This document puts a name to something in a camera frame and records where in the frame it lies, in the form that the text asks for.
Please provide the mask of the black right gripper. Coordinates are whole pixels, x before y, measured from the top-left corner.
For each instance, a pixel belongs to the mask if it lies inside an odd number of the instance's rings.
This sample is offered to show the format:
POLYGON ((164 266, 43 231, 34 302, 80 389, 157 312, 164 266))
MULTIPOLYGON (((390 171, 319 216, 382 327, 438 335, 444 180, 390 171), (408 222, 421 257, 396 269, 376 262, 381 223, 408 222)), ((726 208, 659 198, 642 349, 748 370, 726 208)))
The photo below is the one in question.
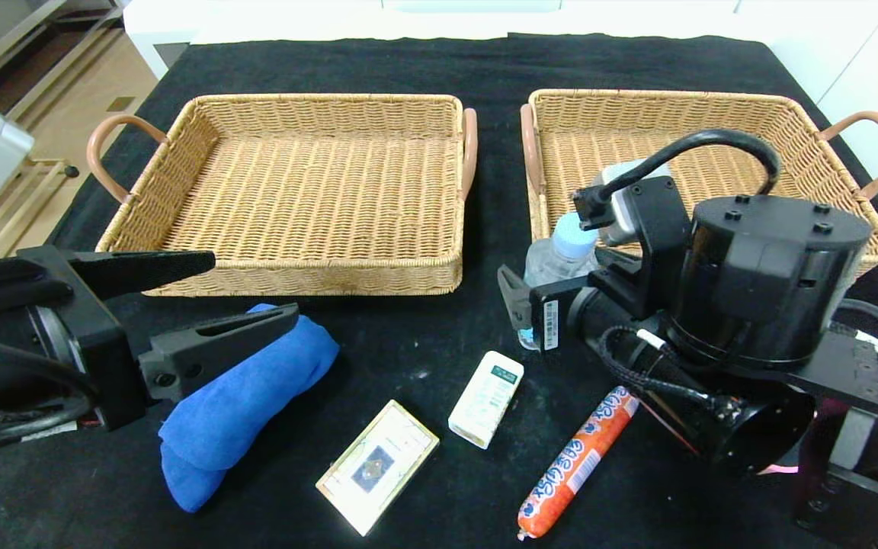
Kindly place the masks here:
POLYGON ((598 338, 612 326, 631 323, 631 315, 610 299, 595 275, 530 286, 508 265, 497 270, 497 284, 514 330, 532 328, 537 350, 554 352, 598 338))

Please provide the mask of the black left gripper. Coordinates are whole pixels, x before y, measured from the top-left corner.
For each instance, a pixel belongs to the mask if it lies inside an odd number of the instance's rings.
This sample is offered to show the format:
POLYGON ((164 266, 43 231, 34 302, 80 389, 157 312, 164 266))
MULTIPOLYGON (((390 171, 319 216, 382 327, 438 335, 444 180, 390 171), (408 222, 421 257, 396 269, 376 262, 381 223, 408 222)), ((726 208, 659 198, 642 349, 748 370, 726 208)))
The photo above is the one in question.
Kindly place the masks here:
POLYGON ((0 259, 0 433, 96 421, 112 431, 181 402, 296 326, 296 303, 150 338, 136 358, 107 300, 213 270, 210 251, 25 248, 0 259))

